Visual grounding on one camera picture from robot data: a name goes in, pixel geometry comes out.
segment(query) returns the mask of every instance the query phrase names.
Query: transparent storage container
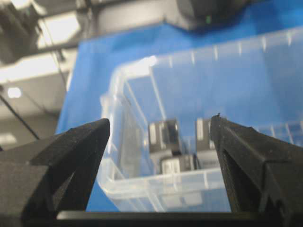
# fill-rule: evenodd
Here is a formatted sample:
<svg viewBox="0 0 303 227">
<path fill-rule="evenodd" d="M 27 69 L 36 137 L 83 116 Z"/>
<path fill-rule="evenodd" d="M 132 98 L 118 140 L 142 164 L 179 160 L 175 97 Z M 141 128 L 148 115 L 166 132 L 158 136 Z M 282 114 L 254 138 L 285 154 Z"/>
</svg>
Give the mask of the transparent storage container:
<svg viewBox="0 0 303 227">
<path fill-rule="evenodd" d="M 99 186 L 121 211 L 230 211 L 220 168 L 155 174 L 148 124 L 176 118 L 193 154 L 196 120 L 218 113 L 301 146 L 302 56 L 295 28 L 119 67 L 101 97 L 111 136 Z"/>
</svg>

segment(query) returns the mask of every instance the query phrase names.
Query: green light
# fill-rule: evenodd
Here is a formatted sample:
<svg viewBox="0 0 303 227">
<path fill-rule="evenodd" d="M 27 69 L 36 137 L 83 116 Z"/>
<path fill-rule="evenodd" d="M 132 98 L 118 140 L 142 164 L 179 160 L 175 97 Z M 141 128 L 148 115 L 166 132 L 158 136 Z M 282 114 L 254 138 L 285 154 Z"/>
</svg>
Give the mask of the green light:
<svg viewBox="0 0 303 227">
<path fill-rule="evenodd" d="M 206 23 L 210 24 L 212 22 L 212 16 L 206 16 Z"/>
</svg>

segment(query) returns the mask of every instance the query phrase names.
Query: wire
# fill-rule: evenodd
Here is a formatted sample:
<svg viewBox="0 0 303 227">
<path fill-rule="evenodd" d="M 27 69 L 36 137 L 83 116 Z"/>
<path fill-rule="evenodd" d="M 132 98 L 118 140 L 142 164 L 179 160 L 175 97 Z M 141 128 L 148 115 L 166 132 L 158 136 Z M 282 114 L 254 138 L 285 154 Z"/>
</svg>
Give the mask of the wire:
<svg viewBox="0 0 303 227">
<path fill-rule="evenodd" d="M 10 81 L 9 79 L 7 79 L 7 82 L 10 83 L 13 86 L 18 87 L 15 83 L 13 83 L 12 81 Z M 20 90 L 21 90 L 22 94 L 24 94 L 28 98 L 28 100 L 30 100 L 32 102 L 32 104 L 34 104 L 34 106 L 36 106 L 38 109 L 40 109 L 41 111 L 43 111 L 46 115 L 49 115 L 49 116 L 53 117 L 55 120 L 58 120 L 58 116 L 56 114 L 48 111 L 44 106 L 41 106 L 27 92 L 25 92 L 21 88 L 20 88 Z"/>
<path fill-rule="evenodd" d="M 48 36 L 49 36 L 49 38 L 50 38 L 50 40 L 51 40 L 52 45 L 54 45 L 54 41 L 53 41 L 53 38 L 52 38 L 52 36 L 51 36 L 51 32 L 50 32 L 50 30 L 48 29 L 48 26 L 46 25 L 46 22 L 45 22 L 44 18 L 42 19 L 42 22 L 43 22 L 43 24 L 44 24 L 44 26 L 45 26 L 45 28 L 46 28 L 46 31 L 47 31 L 47 33 L 48 33 Z M 38 26 L 38 29 L 39 29 L 39 31 L 40 31 L 40 34 L 42 35 L 42 38 L 43 38 L 43 40 L 44 40 L 45 46 L 48 47 L 48 44 L 47 44 L 46 39 L 45 39 L 45 35 L 44 35 L 44 33 L 43 33 L 41 27 Z M 54 55 L 55 55 L 54 52 L 51 52 L 51 55 L 52 55 L 53 61 L 55 62 L 56 66 L 57 66 L 57 68 L 58 68 L 58 71 L 59 71 L 59 74 L 60 74 L 60 76 L 61 76 L 61 79 L 62 79 L 62 81 L 63 81 L 64 90 L 66 91 L 66 80 L 65 80 L 65 78 L 64 78 L 63 72 L 61 71 L 60 63 L 59 63 L 57 57 L 54 56 Z"/>
<path fill-rule="evenodd" d="M 5 98 L 0 95 L 0 100 L 4 103 L 4 105 L 11 111 L 11 113 L 19 120 L 21 123 L 24 125 L 24 127 L 27 128 L 27 130 L 30 131 L 30 133 L 37 139 L 39 140 L 39 137 L 37 134 L 31 129 L 31 127 L 20 117 L 18 113 L 11 107 L 11 105 L 5 100 Z"/>
</svg>

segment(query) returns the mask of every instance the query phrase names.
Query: blue surface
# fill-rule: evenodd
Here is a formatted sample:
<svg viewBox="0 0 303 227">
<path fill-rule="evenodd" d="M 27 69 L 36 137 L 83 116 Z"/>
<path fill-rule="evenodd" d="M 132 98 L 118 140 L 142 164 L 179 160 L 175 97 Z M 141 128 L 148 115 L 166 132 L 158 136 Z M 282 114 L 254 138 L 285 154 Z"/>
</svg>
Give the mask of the blue surface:
<svg viewBox="0 0 303 227">
<path fill-rule="evenodd" d="M 56 132 L 100 118 L 100 96 L 107 91 L 113 70 L 125 62 L 302 24 L 302 0 L 268 0 L 249 6 L 232 23 L 213 30 L 189 33 L 162 24 L 83 42 Z M 87 210 L 116 211 L 117 208 L 95 182 Z"/>
</svg>

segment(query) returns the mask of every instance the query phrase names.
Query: ceiling light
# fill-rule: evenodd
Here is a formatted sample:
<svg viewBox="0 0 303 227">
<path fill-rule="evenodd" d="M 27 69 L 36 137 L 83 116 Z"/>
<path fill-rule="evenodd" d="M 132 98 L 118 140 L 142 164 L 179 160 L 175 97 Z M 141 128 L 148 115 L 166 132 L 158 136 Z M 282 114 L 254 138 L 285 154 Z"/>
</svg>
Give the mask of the ceiling light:
<svg viewBox="0 0 303 227">
<path fill-rule="evenodd" d="M 20 88 L 18 87 L 10 87 L 8 89 L 9 98 L 20 98 L 22 95 Z"/>
</svg>

